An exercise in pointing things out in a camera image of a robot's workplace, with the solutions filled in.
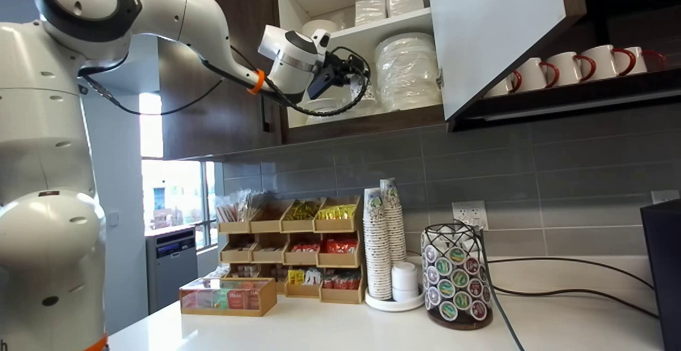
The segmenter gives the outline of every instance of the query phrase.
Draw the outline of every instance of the countertop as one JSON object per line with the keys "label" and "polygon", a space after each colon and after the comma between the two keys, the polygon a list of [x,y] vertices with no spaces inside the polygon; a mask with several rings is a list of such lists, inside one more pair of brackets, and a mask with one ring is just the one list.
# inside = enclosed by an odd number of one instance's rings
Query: countertop
{"label": "countertop", "polygon": [[[662,350],[659,322],[618,303],[589,297],[500,296],[527,351]],[[361,351],[397,349],[513,350],[499,312],[477,331],[430,321],[425,308],[386,313],[367,305],[286,298],[265,317],[181,315],[179,303],[117,332],[111,351]]]}

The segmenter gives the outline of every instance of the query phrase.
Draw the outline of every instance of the coffee mug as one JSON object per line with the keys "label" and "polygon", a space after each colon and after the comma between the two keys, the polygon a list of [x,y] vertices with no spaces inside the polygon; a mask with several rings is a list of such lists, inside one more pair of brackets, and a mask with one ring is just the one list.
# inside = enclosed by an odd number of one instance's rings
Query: coffee mug
{"label": "coffee mug", "polygon": [[517,70],[514,70],[498,84],[494,85],[483,98],[505,96],[506,94],[515,93],[522,84],[522,76]]}
{"label": "coffee mug", "polygon": [[[655,57],[657,60],[657,66],[659,67],[660,70],[665,69],[665,66],[667,64],[667,56],[663,55],[662,53],[658,53],[655,51],[647,51],[640,46],[632,46],[631,48],[626,48],[627,51],[632,52],[634,56],[636,57],[636,63],[634,64],[634,68],[628,73],[628,74],[637,74],[637,73],[646,73],[647,72],[647,66],[645,65],[645,58],[644,56],[652,56]],[[627,56],[625,55],[616,55],[615,57],[615,62],[616,65],[619,68],[623,68],[627,65]]]}
{"label": "coffee mug", "polygon": [[[582,66],[580,61],[586,61],[589,65],[589,71],[582,73]],[[546,60],[547,63],[552,63],[560,71],[560,76],[556,85],[570,85],[577,84],[588,80],[596,72],[596,62],[591,58],[577,55],[576,52],[564,52],[551,56]],[[554,80],[552,73],[547,73],[549,81]]]}
{"label": "coffee mug", "polygon": [[[616,54],[623,58],[620,64],[618,64]],[[627,49],[613,48],[611,45],[601,45],[588,49],[582,53],[582,56],[589,57],[596,62],[596,71],[589,81],[624,76],[632,71],[637,61],[632,52]],[[586,60],[582,60],[582,73],[590,70],[590,64]]]}
{"label": "coffee mug", "polygon": [[[546,81],[546,74],[544,68],[551,68],[554,72],[553,80]],[[552,63],[542,62],[541,58],[532,57],[518,68],[518,72],[522,77],[522,83],[518,87],[518,91],[533,91],[537,89],[550,88],[555,85],[560,79],[560,70]]]}

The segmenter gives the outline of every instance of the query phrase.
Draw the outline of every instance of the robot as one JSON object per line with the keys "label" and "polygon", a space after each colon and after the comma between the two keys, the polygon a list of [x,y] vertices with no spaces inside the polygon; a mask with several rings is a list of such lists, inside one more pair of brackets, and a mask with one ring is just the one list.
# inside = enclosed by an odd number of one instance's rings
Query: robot
{"label": "robot", "polygon": [[317,97],[350,74],[368,82],[368,64],[327,52],[323,29],[308,38],[267,26],[259,52],[274,63],[267,76],[253,71],[234,60],[215,0],[36,5],[40,20],[0,22],[0,270],[9,276],[0,288],[2,351],[103,351],[105,218],[76,79],[116,68],[131,36],[153,34],[189,46],[224,79],[301,110],[306,89]]}

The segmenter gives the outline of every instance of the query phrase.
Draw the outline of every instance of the open cabinet door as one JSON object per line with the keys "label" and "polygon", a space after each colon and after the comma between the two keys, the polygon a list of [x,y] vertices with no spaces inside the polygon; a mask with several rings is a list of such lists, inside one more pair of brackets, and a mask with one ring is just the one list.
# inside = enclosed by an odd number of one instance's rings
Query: open cabinet door
{"label": "open cabinet door", "polygon": [[586,14],[585,0],[430,0],[430,6],[450,121]]}

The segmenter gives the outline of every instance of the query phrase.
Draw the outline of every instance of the backsplash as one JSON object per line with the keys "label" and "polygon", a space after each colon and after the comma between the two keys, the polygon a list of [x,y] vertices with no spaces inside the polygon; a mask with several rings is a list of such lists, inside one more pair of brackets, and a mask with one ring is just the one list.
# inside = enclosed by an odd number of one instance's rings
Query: backsplash
{"label": "backsplash", "polygon": [[361,194],[395,177],[407,245],[452,220],[452,201],[486,201],[493,256],[640,255],[639,208],[681,188],[681,104],[481,130],[444,125],[232,155],[226,193]]}

